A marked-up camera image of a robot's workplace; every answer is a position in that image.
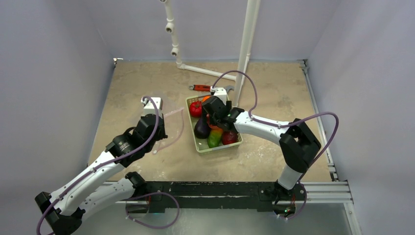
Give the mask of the light green plastic basket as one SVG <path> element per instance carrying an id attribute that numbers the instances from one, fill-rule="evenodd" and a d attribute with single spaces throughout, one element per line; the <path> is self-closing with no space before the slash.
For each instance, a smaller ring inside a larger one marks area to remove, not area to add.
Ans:
<path id="1" fill-rule="evenodd" d="M 187 107 L 189 108 L 192 102 L 201 101 L 205 96 L 209 96 L 209 95 L 208 94 L 203 94 L 203 95 L 189 96 L 185 99 L 185 103 L 186 103 Z M 217 147 L 209 148 L 207 139 L 197 138 L 193 133 L 194 127 L 195 127 L 198 119 L 195 118 L 195 117 L 192 117 L 190 115 L 189 111 L 187 111 L 187 115 L 188 115 L 190 125 L 191 125 L 191 131 L 192 131 L 192 134 L 193 134 L 193 141 L 194 141 L 194 144 L 195 144 L 195 149 L 200 155 L 210 154 L 213 151 L 220 151 L 220 150 L 224 150 L 224 149 L 227 149 L 227 148 L 238 147 L 239 145 L 241 145 L 243 143 L 242 136 L 240 134 L 238 134 L 238 139 L 237 139 L 237 142 L 235 142 L 235 143 L 223 145 L 222 142 L 220 142 L 220 144 Z"/>

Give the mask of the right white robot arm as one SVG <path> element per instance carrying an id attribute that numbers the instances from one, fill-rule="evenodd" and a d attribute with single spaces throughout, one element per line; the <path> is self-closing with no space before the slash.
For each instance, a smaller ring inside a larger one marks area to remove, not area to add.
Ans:
<path id="1" fill-rule="evenodd" d="M 298 118 L 281 122 L 250 116 L 244 109 L 232 107 L 231 101 L 223 102 L 211 96 L 202 103 L 203 114 L 210 124 L 224 131 L 256 136 L 277 144 L 283 153 L 285 167 L 275 185 L 276 196 L 287 199 L 294 193 L 294 186 L 307 172 L 321 148 L 321 144 L 307 126 Z"/>

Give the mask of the purple toy eggplant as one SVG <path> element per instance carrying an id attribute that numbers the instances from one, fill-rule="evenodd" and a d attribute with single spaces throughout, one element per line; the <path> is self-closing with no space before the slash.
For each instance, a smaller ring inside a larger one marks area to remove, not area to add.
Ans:
<path id="1" fill-rule="evenodd" d="M 195 124 L 193 133 L 196 138 L 199 139 L 207 139 L 210 135 L 211 128 L 209 127 L 207 123 L 207 113 L 202 112 L 201 117 L 198 119 L 198 121 Z"/>

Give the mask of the clear zip top bag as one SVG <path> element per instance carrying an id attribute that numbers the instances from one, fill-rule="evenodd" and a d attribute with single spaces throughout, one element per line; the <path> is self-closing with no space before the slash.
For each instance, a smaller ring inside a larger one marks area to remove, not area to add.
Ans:
<path id="1" fill-rule="evenodd" d="M 182 136 L 184 131 L 184 107 L 178 106 L 173 100 L 162 97 L 163 120 L 167 138 L 157 141 L 153 148 L 153 154 L 166 151 L 174 145 Z"/>

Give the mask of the orange toy pumpkin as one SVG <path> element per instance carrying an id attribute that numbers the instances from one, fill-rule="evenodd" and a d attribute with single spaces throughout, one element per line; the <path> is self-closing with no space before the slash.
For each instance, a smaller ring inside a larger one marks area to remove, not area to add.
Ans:
<path id="1" fill-rule="evenodd" d="M 205 102 L 209 98 L 210 98 L 210 95 L 207 95 L 207 96 L 203 97 L 202 102 Z"/>

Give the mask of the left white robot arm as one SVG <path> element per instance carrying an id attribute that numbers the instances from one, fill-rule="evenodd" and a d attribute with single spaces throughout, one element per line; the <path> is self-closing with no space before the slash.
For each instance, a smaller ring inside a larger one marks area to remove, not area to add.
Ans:
<path id="1" fill-rule="evenodd" d="M 102 184 L 133 162 L 152 151 L 157 141 L 167 138 L 163 114 L 146 114 L 135 127 L 113 138 L 99 157 L 79 175 L 52 193 L 35 197 L 42 218 L 54 235 L 70 235 L 94 213 L 116 201 L 140 200 L 146 194 L 146 182 L 137 172 L 129 172 L 110 187 Z"/>

